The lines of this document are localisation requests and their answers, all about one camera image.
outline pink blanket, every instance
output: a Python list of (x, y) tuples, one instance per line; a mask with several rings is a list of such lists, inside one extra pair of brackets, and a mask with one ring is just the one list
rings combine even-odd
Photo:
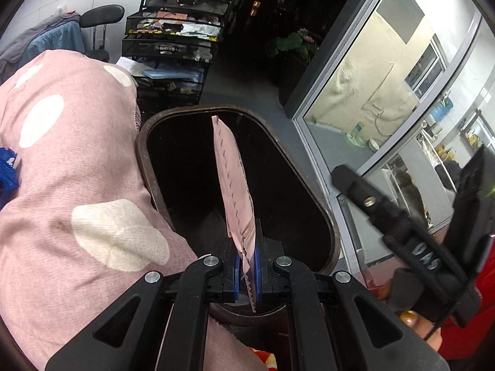
[[(0, 211), (0, 314), (40, 370), (147, 271), (196, 259), (153, 209), (135, 156), (136, 88), (123, 69), (47, 51), (0, 87), (2, 144), (21, 187)], [(215, 321), (205, 370), (263, 370)]]

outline chair backrest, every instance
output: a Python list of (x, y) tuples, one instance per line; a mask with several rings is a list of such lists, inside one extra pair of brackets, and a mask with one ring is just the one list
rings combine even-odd
[(92, 28), (98, 25), (108, 25), (117, 23), (124, 17), (124, 7), (121, 5), (104, 5), (93, 8), (81, 15), (79, 26), (82, 28)]

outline paper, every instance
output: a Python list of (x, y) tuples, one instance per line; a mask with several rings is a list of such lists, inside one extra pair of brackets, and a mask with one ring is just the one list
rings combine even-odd
[(116, 65), (127, 70), (129, 74), (131, 74), (132, 76), (140, 76), (140, 77), (146, 76), (144, 75), (143, 71), (153, 69), (150, 66), (138, 63), (137, 61), (131, 60), (127, 57), (120, 57)]
[(218, 178), (225, 205), (227, 232), (234, 240), (242, 258), (249, 301), (253, 312), (256, 312), (256, 289), (252, 289), (256, 226), (251, 194), (249, 194), (248, 182), (234, 134), (218, 116), (213, 116), (211, 120)]

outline metal door frame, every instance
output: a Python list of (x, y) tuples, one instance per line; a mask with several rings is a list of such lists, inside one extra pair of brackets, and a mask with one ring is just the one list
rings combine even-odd
[[(342, 59), (346, 55), (348, 49), (352, 46), (357, 36), (360, 34), (362, 28), (378, 7), (382, 0), (365, 0), (358, 11), (358, 14), (351, 22), (345, 35), (338, 43), (337, 48), (331, 54), (330, 59), (326, 63), (323, 71), (318, 76), (316, 83), (310, 88), (306, 94), (301, 105), (294, 113), (292, 120), (295, 128), (303, 141), (303, 144), (308, 152), (310, 161), (318, 179), (320, 188), (323, 191), (325, 199), (334, 213), (339, 234), (342, 240), (342, 250), (347, 262), (349, 271), (352, 274), (360, 272), (360, 266), (357, 259), (355, 247), (353, 245), (351, 235), (347, 226), (347, 222), (342, 212), (340, 203), (338, 202), (338, 195), (340, 194), (330, 183), (330, 169), (325, 163), (325, 160), (309, 131), (308, 125), (304, 121), (303, 117), (310, 109), (322, 89), (327, 84), (328, 80), (341, 63)], [(442, 73), (435, 84), (430, 88), (429, 93), (420, 103), (418, 109), (416, 109), (412, 115), (399, 127), (399, 129), (383, 144), (383, 146), (376, 152), (368, 161), (366, 161), (359, 169), (358, 174), (363, 175), (373, 169), (377, 164), (383, 162), (383, 160), (389, 156), (390, 152), (394, 151), (397, 145), (407, 140), (410, 137), (411, 131), (426, 115), (427, 111), (434, 105), (438, 97), (443, 91), (449, 87), (449, 84), (456, 79), (456, 76), (464, 68), (467, 60), (470, 57), (472, 49), (474, 47), (479, 29), (482, 23), (483, 16), (478, 9), (475, 10), (474, 17), (469, 27), (468, 33), (461, 43), (459, 50), (447, 66), (444, 73)]]

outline bin rim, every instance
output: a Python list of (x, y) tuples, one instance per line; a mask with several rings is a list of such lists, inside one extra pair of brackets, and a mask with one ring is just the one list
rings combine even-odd
[(329, 275), (330, 272), (337, 265), (341, 252), (341, 236), (340, 236), (340, 232), (338, 231), (337, 222), (335, 220), (333, 213), (329, 211), (327, 206), (322, 202), (322, 199), (320, 198), (319, 194), (317, 194), (314, 188), (311, 185), (309, 185), (308, 182), (305, 180), (299, 166), (294, 162), (290, 154), (286, 151), (286, 149), (283, 146), (281, 146), (281, 144), (279, 144), (280, 140), (278, 139), (278, 137), (276, 137), (275, 132), (268, 124), (268, 122), (266, 122), (261, 117), (256, 115), (253, 111), (246, 109), (244, 107), (229, 105), (229, 104), (211, 104), (211, 105), (201, 105), (195, 107), (180, 107), (180, 108), (174, 108), (174, 109), (162, 111), (151, 117), (148, 121), (146, 121), (146, 123), (141, 128), (141, 131), (138, 136), (137, 157), (138, 157), (138, 164), (140, 166), (140, 170), (143, 176), (144, 184), (148, 189), (148, 191), (150, 192), (152, 203), (157, 209), (157, 211), (165, 218), (165, 220), (168, 222), (172, 230), (176, 231), (172, 218), (167, 209), (167, 205), (165, 204), (165, 200), (163, 199), (163, 195), (160, 191), (158, 180), (153, 170), (151, 158), (149, 157), (148, 136), (151, 134), (153, 129), (158, 124), (160, 124), (162, 121), (165, 121), (167, 119), (183, 116), (186, 114), (192, 114), (192, 113), (208, 113), (208, 112), (217, 112), (217, 111), (237, 113), (257, 123), (264, 130), (264, 132), (266, 132), (268, 137), (273, 140), (280, 154), (289, 164), (289, 166), (296, 174), (301, 184), (304, 186), (306, 191), (313, 197), (315, 203), (318, 205), (318, 208), (325, 216), (329, 229), (333, 232), (334, 241), (331, 246), (331, 252), (328, 261), (323, 267), (323, 269), (319, 271), (322, 274)]

